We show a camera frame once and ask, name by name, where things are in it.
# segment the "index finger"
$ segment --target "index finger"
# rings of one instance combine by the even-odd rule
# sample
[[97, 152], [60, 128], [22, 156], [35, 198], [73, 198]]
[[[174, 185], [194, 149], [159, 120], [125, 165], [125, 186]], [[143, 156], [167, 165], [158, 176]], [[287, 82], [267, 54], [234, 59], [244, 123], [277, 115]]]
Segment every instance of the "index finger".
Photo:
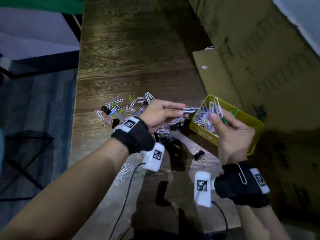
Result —
[[232, 125], [232, 127], [234, 127], [235, 129], [236, 128], [241, 128], [243, 126], [246, 126], [245, 123], [241, 122], [240, 120], [236, 119], [232, 114], [230, 114], [229, 112], [227, 112], [226, 110], [224, 109], [221, 109], [222, 110], [222, 114], [223, 114], [223, 117], [226, 119], [226, 121], [228, 121], [228, 123], [230, 125]]
[[184, 109], [187, 106], [185, 104], [181, 104], [181, 103], [175, 103], [175, 102], [171, 102], [171, 101], [162, 101], [162, 105], [165, 109]]

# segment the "person's right arm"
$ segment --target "person's right arm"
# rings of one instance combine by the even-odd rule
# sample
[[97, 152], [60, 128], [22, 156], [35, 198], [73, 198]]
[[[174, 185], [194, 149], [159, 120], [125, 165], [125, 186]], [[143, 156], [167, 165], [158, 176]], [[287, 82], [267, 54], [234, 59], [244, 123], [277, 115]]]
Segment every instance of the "person's right arm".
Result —
[[[254, 128], [237, 120], [223, 110], [225, 125], [217, 114], [211, 114], [211, 121], [219, 134], [218, 155], [222, 165], [234, 164], [247, 159], [247, 151], [254, 137]], [[237, 205], [242, 228], [248, 240], [290, 240], [286, 230], [270, 205], [253, 208]]]

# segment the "person's left arm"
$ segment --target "person's left arm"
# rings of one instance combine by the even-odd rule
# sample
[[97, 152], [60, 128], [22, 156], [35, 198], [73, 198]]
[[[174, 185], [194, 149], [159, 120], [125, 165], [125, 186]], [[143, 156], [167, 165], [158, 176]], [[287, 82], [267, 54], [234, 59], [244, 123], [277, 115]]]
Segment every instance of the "person's left arm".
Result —
[[[185, 104], [154, 100], [139, 116], [156, 131], [183, 113]], [[75, 163], [32, 199], [3, 229], [0, 239], [71, 239], [98, 207], [129, 156], [115, 138]]]

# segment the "hand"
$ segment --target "hand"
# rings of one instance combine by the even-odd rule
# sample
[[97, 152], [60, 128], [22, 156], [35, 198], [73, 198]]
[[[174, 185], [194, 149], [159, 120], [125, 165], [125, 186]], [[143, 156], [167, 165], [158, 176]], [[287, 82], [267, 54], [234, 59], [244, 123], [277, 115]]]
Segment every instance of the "hand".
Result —
[[210, 115], [211, 122], [219, 135], [218, 155], [221, 163], [230, 164], [247, 160], [254, 128], [237, 120], [225, 110], [222, 110], [222, 114], [229, 125], [224, 124], [216, 113]]
[[170, 123], [175, 118], [183, 116], [183, 112], [180, 109], [186, 107], [185, 104], [154, 99], [138, 117], [146, 123], [149, 131], [154, 133], [161, 126]]

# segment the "person's left hand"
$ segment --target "person's left hand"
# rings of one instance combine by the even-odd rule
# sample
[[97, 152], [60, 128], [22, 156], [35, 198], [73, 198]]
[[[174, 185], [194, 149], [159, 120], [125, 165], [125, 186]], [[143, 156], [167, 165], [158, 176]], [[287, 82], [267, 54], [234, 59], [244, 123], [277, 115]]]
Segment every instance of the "person's left hand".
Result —
[[138, 117], [146, 123], [149, 131], [154, 133], [161, 126], [170, 123], [175, 118], [183, 116], [183, 112], [180, 109], [186, 107], [185, 104], [154, 99]]

